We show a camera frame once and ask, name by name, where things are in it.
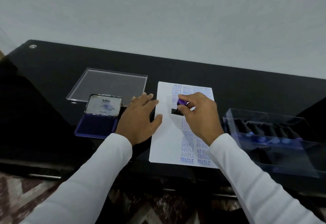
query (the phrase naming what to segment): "glossy black desk surface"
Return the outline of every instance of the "glossy black desk surface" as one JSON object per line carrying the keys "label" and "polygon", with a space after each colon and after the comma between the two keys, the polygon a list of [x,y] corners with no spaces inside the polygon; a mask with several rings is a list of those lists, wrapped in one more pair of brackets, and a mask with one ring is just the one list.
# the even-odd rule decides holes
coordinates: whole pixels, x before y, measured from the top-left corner
{"label": "glossy black desk surface", "polygon": [[[71,125],[83,115],[85,103],[66,97],[87,67],[148,75],[145,91],[156,96],[158,81],[211,87],[222,117],[230,108],[295,116],[326,96],[326,80],[233,67],[129,54],[29,40],[7,58]],[[150,141],[134,147],[125,170],[144,176],[174,176],[227,184],[218,170],[148,161]],[[296,190],[326,192],[319,179],[283,174],[271,176]]]}

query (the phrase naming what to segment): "sheet of paper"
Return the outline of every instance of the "sheet of paper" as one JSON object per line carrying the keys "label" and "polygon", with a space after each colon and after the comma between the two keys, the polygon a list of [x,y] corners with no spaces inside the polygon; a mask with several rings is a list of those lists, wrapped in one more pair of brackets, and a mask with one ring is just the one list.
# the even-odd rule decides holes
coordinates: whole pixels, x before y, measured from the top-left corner
{"label": "sheet of paper", "polygon": [[190,130],[184,116],[171,114],[177,108],[178,94],[201,92],[214,100],[211,88],[159,82],[155,116],[163,114],[161,126],[152,136],[149,161],[197,167],[218,168],[206,154],[209,147]]}

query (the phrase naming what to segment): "white wall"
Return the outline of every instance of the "white wall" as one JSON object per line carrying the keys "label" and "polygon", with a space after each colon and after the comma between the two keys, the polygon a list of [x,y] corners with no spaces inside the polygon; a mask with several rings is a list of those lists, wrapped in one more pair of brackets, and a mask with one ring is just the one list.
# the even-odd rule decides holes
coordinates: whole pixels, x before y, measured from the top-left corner
{"label": "white wall", "polygon": [[0,0],[0,12],[16,45],[39,39],[326,79],[325,0]]}

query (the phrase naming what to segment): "left hand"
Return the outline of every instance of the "left hand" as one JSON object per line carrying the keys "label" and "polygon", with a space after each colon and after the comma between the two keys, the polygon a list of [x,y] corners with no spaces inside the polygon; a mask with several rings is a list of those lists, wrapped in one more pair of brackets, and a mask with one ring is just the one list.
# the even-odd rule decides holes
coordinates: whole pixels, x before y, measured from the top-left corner
{"label": "left hand", "polygon": [[158,104],[158,100],[152,98],[153,94],[146,93],[138,98],[133,97],[120,118],[115,133],[127,138],[131,145],[146,141],[162,123],[162,114],[157,115],[153,122],[149,120],[150,113]]}

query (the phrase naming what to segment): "white shirt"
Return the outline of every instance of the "white shirt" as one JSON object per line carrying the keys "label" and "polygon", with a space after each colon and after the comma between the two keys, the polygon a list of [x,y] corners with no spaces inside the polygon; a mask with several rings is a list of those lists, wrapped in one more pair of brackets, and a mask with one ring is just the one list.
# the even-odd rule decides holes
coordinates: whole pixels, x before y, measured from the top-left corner
{"label": "white shirt", "polygon": [[[210,157],[229,180],[250,223],[323,223],[262,171],[228,134]],[[120,170],[132,156],[123,136],[109,135],[93,156],[22,221],[23,224],[94,224]]]}

